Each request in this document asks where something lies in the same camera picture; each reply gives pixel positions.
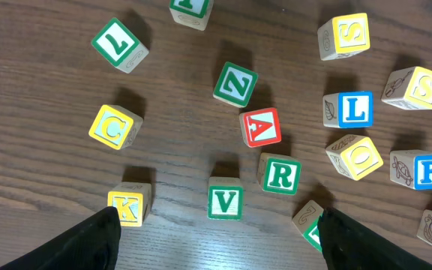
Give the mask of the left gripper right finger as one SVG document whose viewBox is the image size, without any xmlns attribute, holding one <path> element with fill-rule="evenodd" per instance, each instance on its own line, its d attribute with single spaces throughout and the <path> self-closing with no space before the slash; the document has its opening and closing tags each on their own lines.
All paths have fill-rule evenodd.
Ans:
<svg viewBox="0 0 432 270">
<path fill-rule="evenodd" d="M 336 208 L 325 208 L 318 223 L 322 255 L 334 270 L 432 270 L 419 259 Z"/>
</svg>

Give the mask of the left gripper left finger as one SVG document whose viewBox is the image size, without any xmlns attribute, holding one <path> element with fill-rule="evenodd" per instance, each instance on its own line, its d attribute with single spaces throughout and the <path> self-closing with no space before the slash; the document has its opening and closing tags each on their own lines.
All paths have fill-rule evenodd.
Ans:
<svg viewBox="0 0 432 270">
<path fill-rule="evenodd" d="M 114 270 L 122 228 L 107 206 L 0 270 Z"/>
</svg>

